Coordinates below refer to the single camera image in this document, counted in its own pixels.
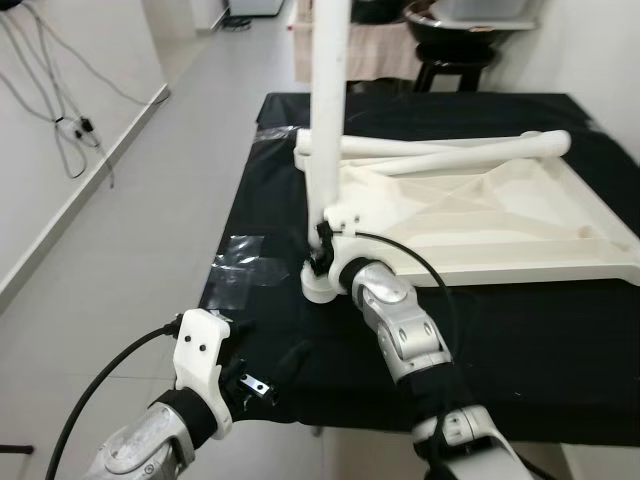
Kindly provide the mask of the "white chest freezer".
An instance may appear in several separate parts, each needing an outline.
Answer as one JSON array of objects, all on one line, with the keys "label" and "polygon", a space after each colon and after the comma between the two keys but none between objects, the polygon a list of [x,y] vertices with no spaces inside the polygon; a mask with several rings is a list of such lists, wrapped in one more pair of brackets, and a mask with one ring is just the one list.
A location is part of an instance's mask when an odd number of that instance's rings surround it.
[{"label": "white chest freezer", "polygon": [[229,17],[278,17],[284,5],[285,0],[227,0]]}]

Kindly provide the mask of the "black bowl with steel rim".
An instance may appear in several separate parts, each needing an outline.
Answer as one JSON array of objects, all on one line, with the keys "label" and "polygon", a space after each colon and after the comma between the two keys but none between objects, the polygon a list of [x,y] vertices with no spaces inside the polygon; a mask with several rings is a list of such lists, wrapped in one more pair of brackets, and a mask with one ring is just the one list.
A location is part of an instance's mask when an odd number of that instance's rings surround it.
[{"label": "black bowl with steel rim", "polygon": [[408,0],[401,15],[410,33],[420,44],[495,44],[512,33],[534,29],[535,17],[529,23],[463,23],[439,20],[429,12],[435,0]]}]

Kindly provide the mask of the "black table cloth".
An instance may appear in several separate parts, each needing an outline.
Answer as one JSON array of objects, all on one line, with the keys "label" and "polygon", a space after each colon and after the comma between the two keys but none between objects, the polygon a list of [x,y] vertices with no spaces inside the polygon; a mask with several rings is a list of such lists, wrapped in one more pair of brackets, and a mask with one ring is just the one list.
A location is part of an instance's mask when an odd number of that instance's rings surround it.
[{"label": "black table cloth", "polygon": [[[302,296],[305,182],[293,137],[270,129],[311,122],[306,93],[266,93],[239,115],[250,151],[221,237],[259,237],[283,262],[282,282],[253,287],[230,312],[250,330],[224,362],[269,380],[285,352],[308,347],[275,404],[252,399],[237,422],[324,428],[411,428],[413,403],[390,378],[371,330],[347,298]],[[630,230],[640,227],[640,166],[566,93],[352,93],[346,132],[388,140],[456,140],[567,131],[580,178]],[[477,402],[513,442],[635,447],[640,442],[640,289],[616,279],[454,285],[462,316],[460,367]]]}]

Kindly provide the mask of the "clear plastic wrap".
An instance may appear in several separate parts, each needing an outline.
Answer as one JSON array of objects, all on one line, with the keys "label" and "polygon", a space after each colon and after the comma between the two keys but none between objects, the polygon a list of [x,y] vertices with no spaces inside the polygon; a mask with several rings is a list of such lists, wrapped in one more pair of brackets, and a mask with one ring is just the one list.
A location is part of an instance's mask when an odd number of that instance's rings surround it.
[{"label": "clear plastic wrap", "polygon": [[284,262],[262,255],[262,236],[229,236],[211,261],[204,307],[237,310],[247,305],[256,287],[271,287],[288,278]]}]

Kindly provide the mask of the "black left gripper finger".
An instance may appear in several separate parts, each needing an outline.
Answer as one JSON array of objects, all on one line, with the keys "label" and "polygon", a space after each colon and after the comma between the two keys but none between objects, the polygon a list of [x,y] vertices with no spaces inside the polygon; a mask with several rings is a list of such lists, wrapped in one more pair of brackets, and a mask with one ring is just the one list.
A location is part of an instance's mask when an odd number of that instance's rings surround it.
[{"label": "black left gripper finger", "polygon": [[278,387],[287,387],[296,381],[297,376],[305,367],[312,349],[314,349],[314,344],[311,340],[298,340],[279,358],[275,365],[275,384]]}]

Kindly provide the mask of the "black round stool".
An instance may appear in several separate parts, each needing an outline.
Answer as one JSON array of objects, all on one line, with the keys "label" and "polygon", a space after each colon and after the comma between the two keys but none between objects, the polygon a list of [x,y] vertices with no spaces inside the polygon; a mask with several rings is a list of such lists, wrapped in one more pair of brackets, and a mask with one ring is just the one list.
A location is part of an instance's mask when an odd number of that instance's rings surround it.
[{"label": "black round stool", "polygon": [[428,92],[436,76],[458,76],[458,91],[477,92],[484,70],[497,59],[498,51],[486,44],[420,44],[415,55],[421,67],[413,92]]}]

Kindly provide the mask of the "white plastic table top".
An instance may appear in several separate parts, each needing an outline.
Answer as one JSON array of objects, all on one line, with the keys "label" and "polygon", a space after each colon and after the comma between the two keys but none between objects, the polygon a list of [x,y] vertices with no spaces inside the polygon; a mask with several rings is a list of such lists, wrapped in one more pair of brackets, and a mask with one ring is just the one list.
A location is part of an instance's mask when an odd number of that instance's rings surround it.
[{"label": "white plastic table top", "polygon": [[[476,146],[520,136],[415,142]],[[419,287],[637,284],[639,238],[567,164],[566,154],[406,175],[353,168],[346,165],[353,159],[340,155],[334,204],[355,207],[362,216],[356,236],[371,244],[375,259]],[[312,256],[301,282],[312,302],[339,296],[325,276],[312,273]]]}]

